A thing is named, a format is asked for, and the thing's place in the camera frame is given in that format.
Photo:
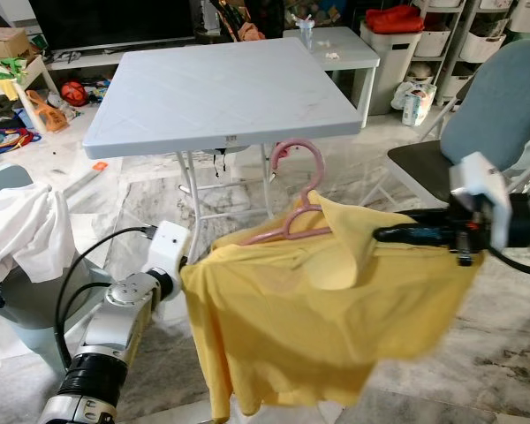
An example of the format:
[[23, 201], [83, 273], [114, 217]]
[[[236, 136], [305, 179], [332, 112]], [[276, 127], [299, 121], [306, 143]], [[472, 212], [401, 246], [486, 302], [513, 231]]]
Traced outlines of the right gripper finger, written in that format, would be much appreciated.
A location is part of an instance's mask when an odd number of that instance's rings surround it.
[[450, 231], [442, 225], [426, 223], [396, 223], [374, 231], [375, 241], [411, 244], [411, 246], [447, 246]]

